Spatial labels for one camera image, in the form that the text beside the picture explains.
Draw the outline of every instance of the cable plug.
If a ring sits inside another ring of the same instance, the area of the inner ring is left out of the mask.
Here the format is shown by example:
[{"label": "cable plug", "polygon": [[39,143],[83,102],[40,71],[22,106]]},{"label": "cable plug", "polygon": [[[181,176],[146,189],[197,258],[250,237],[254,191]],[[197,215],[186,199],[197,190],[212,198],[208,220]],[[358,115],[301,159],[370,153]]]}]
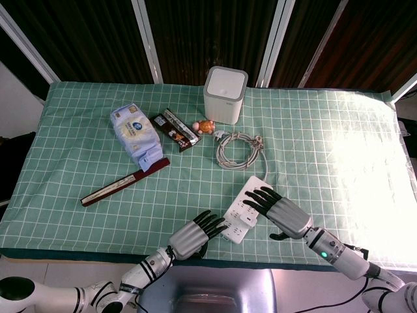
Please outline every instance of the cable plug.
[{"label": "cable plug", "polygon": [[213,132],[213,136],[214,139],[218,142],[219,140],[221,140],[223,138],[223,136],[228,135],[229,133],[226,132],[225,130],[216,130],[215,132]]}]

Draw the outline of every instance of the white cable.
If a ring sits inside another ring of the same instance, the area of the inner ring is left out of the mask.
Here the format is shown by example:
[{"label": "white cable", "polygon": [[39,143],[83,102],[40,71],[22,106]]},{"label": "white cable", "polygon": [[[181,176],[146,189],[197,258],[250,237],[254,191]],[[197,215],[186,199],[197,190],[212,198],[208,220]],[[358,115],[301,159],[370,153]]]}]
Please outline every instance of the white cable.
[{"label": "white cable", "polygon": [[[268,175],[268,162],[266,161],[266,156],[263,152],[262,137],[255,136],[253,138],[247,134],[241,134],[239,132],[232,132],[231,134],[226,134],[223,131],[215,132],[214,136],[217,140],[220,139],[219,146],[217,147],[216,151],[216,158],[220,167],[225,168],[227,170],[245,170],[246,168],[251,166],[256,161],[258,155],[261,154],[265,161],[265,176],[263,178],[263,181],[266,181],[266,177]],[[236,163],[235,161],[229,160],[224,155],[224,147],[233,140],[243,140],[244,142],[250,144],[251,154],[244,162]]]}]

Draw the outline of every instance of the dark curtain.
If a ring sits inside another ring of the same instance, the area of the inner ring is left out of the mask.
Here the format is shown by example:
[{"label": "dark curtain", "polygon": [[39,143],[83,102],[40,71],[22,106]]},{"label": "dark curtain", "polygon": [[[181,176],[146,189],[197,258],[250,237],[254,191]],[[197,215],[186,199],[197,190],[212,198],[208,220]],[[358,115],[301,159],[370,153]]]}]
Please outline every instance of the dark curtain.
[{"label": "dark curtain", "polygon": [[269,87],[298,87],[339,1],[295,1]]},{"label": "dark curtain", "polygon": [[130,0],[1,0],[63,81],[152,83]]},{"label": "dark curtain", "polygon": [[254,86],[277,0],[146,0],[164,83],[204,85],[210,67],[245,70]]},{"label": "dark curtain", "polygon": [[38,70],[2,28],[0,28],[0,42],[0,61],[32,94],[45,100],[50,88],[49,83],[39,74]]},{"label": "dark curtain", "polygon": [[306,87],[391,90],[417,72],[417,3],[349,0]]}]

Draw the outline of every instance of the white wall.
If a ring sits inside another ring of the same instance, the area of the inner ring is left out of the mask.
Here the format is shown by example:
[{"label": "white wall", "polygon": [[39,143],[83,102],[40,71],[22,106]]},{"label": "white wall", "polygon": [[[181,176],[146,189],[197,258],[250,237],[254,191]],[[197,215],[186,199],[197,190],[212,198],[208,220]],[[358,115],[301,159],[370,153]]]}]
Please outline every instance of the white wall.
[{"label": "white wall", "polygon": [[36,131],[43,105],[0,62],[0,136]]}]

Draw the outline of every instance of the blue label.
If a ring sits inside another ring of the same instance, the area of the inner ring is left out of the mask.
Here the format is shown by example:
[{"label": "blue label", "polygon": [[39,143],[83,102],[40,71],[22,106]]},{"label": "blue label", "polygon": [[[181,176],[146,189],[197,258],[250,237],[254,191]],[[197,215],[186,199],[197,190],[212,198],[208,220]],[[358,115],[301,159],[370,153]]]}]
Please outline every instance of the blue label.
[{"label": "blue label", "polygon": [[138,123],[138,122],[135,122],[135,123],[133,123],[133,127],[137,130],[141,130],[142,129],[142,124]]}]

